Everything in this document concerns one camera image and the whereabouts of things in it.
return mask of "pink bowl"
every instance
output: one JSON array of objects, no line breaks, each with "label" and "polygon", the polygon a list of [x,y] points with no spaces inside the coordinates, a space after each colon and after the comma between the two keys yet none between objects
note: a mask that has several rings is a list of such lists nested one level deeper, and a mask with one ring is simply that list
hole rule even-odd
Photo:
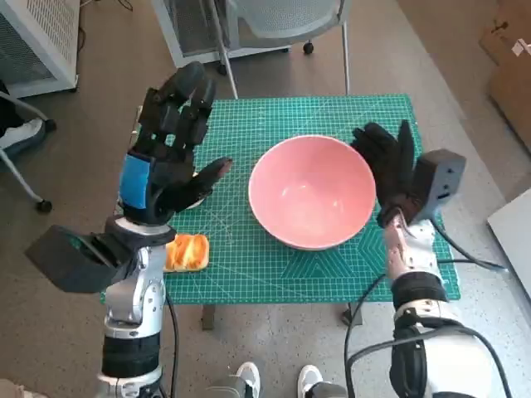
[{"label": "pink bowl", "polygon": [[278,240],[303,250],[352,238],[367,223],[375,198],[373,174],[361,155],[322,135],[275,145],[249,180],[256,219]]}]

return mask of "shoe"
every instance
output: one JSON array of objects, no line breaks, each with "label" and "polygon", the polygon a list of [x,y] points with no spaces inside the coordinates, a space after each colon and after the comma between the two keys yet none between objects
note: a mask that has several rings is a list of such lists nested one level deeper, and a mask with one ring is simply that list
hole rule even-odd
[{"label": "shoe", "polygon": [[46,398],[36,392],[26,391],[24,386],[17,386],[13,382],[0,379],[0,397],[2,398]]},{"label": "shoe", "polygon": [[30,120],[19,127],[10,127],[0,137],[0,148],[8,156],[14,156],[22,150],[38,145],[46,136],[45,124],[41,119]]},{"label": "shoe", "polygon": [[243,363],[236,372],[236,376],[241,377],[246,381],[247,385],[252,389],[253,398],[258,398],[260,394],[260,373],[253,362]]},{"label": "shoe", "polygon": [[306,365],[300,371],[299,381],[297,381],[297,397],[304,398],[309,389],[321,381],[323,381],[323,375],[319,369],[313,365]]}]

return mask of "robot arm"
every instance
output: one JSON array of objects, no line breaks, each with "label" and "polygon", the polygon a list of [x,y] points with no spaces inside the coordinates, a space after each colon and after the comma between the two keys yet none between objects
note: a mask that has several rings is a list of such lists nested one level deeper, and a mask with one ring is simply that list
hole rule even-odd
[{"label": "robot arm", "polygon": [[[377,124],[354,130],[352,146],[373,171],[382,210],[387,276],[391,281],[394,339],[462,324],[446,297],[433,250],[430,219],[457,192],[465,159],[446,150],[424,153],[413,167],[407,122],[397,139]],[[490,391],[488,352],[476,337],[452,334],[396,345],[389,372],[401,398],[484,398]]]},{"label": "robot arm", "polygon": [[175,236],[166,224],[212,193],[232,164],[219,158],[194,173],[193,151],[207,133],[214,94],[214,82],[198,62],[178,70],[159,90],[149,89],[139,137],[120,178],[124,216],[110,217],[103,233],[87,236],[53,226],[26,252],[63,291],[105,290],[98,398],[160,396],[165,245]]},{"label": "robot arm", "polygon": [[[432,246],[433,225],[408,226],[402,213],[385,228],[387,274],[395,307],[394,338],[462,321],[448,302]],[[389,372],[400,397],[486,398],[490,391],[489,353],[475,337],[456,334],[395,346]]]}]

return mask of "bread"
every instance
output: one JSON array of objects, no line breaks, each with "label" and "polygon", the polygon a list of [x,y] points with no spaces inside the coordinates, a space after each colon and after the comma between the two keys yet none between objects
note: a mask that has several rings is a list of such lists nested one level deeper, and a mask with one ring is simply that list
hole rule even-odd
[{"label": "bread", "polygon": [[176,235],[166,245],[165,272],[200,271],[208,265],[210,244],[205,235]]}]

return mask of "cardboard box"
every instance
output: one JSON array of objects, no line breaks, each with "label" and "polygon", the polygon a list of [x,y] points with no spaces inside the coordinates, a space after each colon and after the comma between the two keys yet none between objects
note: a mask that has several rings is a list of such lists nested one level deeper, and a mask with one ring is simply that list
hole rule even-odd
[{"label": "cardboard box", "polygon": [[489,82],[489,95],[531,150],[531,50],[517,41],[511,57],[500,65]]},{"label": "cardboard box", "polygon": [[504,0],[485,28],[480,45],[501,65],[514,57],[511,48],[518,39],[531,43],[531,1]]}]

